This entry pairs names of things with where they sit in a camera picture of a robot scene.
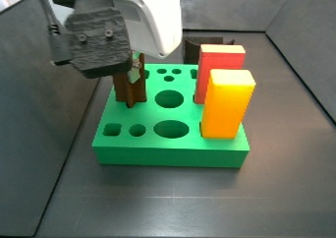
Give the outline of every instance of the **green shape sorter block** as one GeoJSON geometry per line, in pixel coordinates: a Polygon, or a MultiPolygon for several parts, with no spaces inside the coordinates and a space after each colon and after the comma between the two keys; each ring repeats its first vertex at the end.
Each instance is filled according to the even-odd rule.
{"type": "Polygon", "coordinates": [[[196,65],[146,64],[146,102],[126,108],[112,89],[92,143],[101,164],[240,167],[249,151],[242,125],[233,140],[204,139],[193,103],[196,65]]]}

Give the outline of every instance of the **rectangular block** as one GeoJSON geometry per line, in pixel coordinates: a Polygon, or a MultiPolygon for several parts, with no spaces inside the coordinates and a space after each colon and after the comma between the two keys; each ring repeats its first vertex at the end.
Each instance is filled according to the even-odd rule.
{"type": "Polygon", "coordinates": [[[236,137],[254,86],[248,70],[210,70],[201,123],[204,138],[236,137]]]}
{"type": "Polygon", "coordinates": [[[242,125],[233,140],[204,139],[204,106],[193,103],[196,65],[146,64],[146,102],[128,109],[112,90],[93,150],[102,164],[240,167],[249,145],[242,125]]]}
{"type": "Polygon", "coordinates": [[[194,103],[204,104],[210,69],[241,69],[245,50],[241,45],[201,45],[194,103]]]}

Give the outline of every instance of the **screw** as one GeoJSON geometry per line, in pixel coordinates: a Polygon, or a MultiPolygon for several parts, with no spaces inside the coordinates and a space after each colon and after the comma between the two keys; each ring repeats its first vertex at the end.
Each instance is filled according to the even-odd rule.
{"type": "Polygon", "coordinates": [[[105,30],[105,37],[112,37],[112,36],[113,36],[113,31],[105,30]]]}
{"type": "Polygon", "coordinates": [[[88,37],[86,37],[85,34],[78,34],[78,35],[77,35],[77,39],[78,39],[80,42],[85,42],[86,39],[88,39],[88,37]]]}

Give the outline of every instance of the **orange block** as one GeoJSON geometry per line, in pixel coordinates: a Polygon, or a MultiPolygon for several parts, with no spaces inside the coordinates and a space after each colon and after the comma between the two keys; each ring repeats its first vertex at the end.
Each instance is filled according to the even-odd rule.
{"type": "Polygon", "coordinates": [[[248,70],[210,70],[201,122],[204,138],[236,137],[254,86],[248,70]]]}
{"type": "Polygon", "coordinates": [[[194,92],[196,104],[205,103],[210,69],[241,69],[244,58],[245,50],[241,45],[201,45],[194,92]]]}

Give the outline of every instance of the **cable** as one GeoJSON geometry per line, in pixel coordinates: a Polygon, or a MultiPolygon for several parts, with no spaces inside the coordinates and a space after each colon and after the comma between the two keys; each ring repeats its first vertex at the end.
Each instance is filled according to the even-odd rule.
{"type": "Polygon", "coordinates": [[[41,8],[42,8],[42,11],[45,14],[49,32],[50,32],[50,34],[58,34],[57,21],[53,16],[52,9],[50,9],[45,0],[38,0],[38,1],[41,3],[41,8]]]}

